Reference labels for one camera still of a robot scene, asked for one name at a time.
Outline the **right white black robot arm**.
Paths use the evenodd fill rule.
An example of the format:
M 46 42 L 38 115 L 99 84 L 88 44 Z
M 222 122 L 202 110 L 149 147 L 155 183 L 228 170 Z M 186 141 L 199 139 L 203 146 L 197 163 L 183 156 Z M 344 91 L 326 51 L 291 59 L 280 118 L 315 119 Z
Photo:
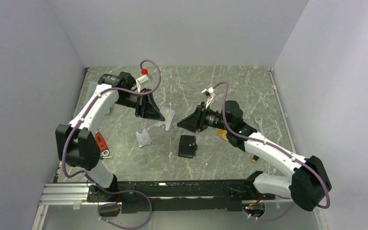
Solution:
M 306 158 L 270 141 L 244 121 L 243 111 L 236 101 L 226 101 L 221 112 L 211 110 L 202 102 L 177 126 L 193 133 L 202 132 L 207 127 L 225 130 L 232 146 L 257 155 L 282 172 L 282 176 L 253 173 L 249 178 L 251 182 L 245 185 L 249 198 L 278 195 L 292 199 L 306 211 L 330 207 L 332 185 L 323 162 L 316 156 Z

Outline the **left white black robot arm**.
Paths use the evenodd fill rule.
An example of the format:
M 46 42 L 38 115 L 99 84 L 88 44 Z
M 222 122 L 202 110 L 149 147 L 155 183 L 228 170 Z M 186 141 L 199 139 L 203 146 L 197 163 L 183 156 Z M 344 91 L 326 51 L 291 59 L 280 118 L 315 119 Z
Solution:
M 160 71 L 157 84 L 152 89 L 141 88 L 137 79 L 127 72 L 101 76 L 83 109 L 68 124 L 60 124 L 55 130 L 63 174 L 67 178 L 84 174 L 100 188 L 99 194 L 104 200 L 115 200 L 119 193 L 117 176 L 100 161 L 96 131 L 113 104 L 135 109 L 136 117 L 164 121 L 153 97 L 160 83 Z

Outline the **clear plastic screw box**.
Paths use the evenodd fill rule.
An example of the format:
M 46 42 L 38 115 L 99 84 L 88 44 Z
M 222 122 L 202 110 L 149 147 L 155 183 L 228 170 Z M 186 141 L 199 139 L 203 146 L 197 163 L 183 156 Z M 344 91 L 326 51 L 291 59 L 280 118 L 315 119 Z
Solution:
M 97 82 L 90 82 L 88 89 L 87 89 L 87 97 L 91 98 L 92 95 L 94 94 L 96 87 L 97 87 L 98 83 Z

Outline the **black leather card holder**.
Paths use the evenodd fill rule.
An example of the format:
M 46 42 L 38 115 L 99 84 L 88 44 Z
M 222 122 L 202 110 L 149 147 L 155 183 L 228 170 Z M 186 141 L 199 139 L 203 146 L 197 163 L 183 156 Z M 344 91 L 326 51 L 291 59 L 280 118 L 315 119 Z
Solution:
M 196 137 L 191 135 L 181 135 L 178 148 L 178 156 L 192 159 L 196 155 Z

